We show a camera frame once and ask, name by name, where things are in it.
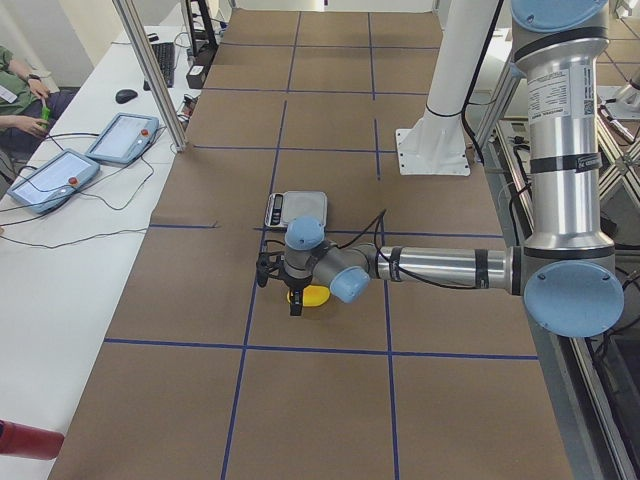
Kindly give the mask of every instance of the red cup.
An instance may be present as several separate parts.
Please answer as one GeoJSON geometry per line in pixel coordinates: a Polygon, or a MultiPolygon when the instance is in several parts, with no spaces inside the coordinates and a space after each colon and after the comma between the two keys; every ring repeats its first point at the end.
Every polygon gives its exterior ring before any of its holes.
{"type": "Polygon", "coordinates": [[[63,441],[61,433],[0,420],[0,455],[51,460],[63,441]]]}

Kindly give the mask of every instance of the person's hand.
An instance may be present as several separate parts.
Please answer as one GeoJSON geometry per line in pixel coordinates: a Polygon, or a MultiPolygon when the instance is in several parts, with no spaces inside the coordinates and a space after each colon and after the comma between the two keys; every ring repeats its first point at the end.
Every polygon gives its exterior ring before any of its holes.
{"type": "Polygon", "coordinates": [[[15,121],[15,128],[37,138],[44,138],[47,136],[48,132],[46,127],[48,125],[49,122],[46,120],[27,117],[26,115],[18,115],[15,121]]]}
{"type": "Polygon", "coordinates": [[[38,99],[42,100],[44,98],[46,100],[47,98],[49,98],[49,94],[51,93],[51,91],[40,80],[30,78],[27,83],[29,84],[31,93],[38,97],[38,99]]]}

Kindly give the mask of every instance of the keyboard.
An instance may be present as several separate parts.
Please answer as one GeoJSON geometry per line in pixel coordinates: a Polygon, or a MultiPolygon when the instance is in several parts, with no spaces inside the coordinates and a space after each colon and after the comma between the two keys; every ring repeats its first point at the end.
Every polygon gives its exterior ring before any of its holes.
{"type": "MultiPolygon", "coordinates": [[[[158,60],[160,71],[162,72],[162,76],[164,77],[164,83],[168,88],[173,87],[173,72],[176,61],[176,46],[173,44],[173,42],[152,43],[151,48],[153,49],[153,53],[158,60]]],[[[146,80],[144,81],[144,86],[142,88],[144,88],[145,90],[149,90],[149,83],[146,80]]]]}

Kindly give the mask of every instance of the computer mouse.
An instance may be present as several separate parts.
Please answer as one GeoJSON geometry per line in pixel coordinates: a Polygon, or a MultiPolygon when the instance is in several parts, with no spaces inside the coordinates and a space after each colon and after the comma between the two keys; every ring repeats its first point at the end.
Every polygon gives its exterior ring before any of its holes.
{"type": "Polygon", "coordinates": [[[118,93],[116,93],[116,102],[127,103],[129,100],[133,100],[137,96],[138,92],[125,88],[124,90],[120,90],[118,93]]]}

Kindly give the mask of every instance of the white table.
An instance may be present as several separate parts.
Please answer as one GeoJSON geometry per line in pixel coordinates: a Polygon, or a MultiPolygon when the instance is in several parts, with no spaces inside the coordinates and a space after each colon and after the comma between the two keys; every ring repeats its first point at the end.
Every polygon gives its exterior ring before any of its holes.
{"type": "MultiPolygon", "coordinates": [[[[173,41],[180,28],[149,27],[147,31],[158,33],[161,41],[173,41]]],[[[122,34],[116,41],[128,40],[122,34]]],[[[200,93],[188,88],[186,52],[176,48],[178,53],[175,86],[169,89],[176,109],[185,93],[200,93]]],[[[120,111],[160,118],[151,92],[143,91],[142,83],[132,47],[112,45],[51,133],[99,133],[120,111]],[[114,96],[123,88],[136,90],[138,98],[118,105],[114,96]]],[[[83,152],[92,141],[60,139],[59,143],[83,152]]],[[[40,165],[58,152],[59,148],[47,141],[30,164],[40,165]]],[[[55,245],[147,227],[174,158],[169,133],[165,132],[144,157],[155,173],[125,210],[116,212],[97,199],[75,195],[42,219],[6,227],[4,235],[55,245]]],[[[103,166],[99,175],[114,170],[103,166]]],[[[148,172],[150,167],[137,161],[87,193],[121,206],[148,172]]],[[[5,196],[0,210],[16,205],[5,196]]],[[[33,216],[26,210],[3,212],[0,224],[33,216]]],[[[143,233],[128,233],[56,250],[0,239],[0,419],[66,433],[143,237],[143,233]]],[[[0,456],[0,478],[45,479],[52,465],[53,461],[0,456]]]]}

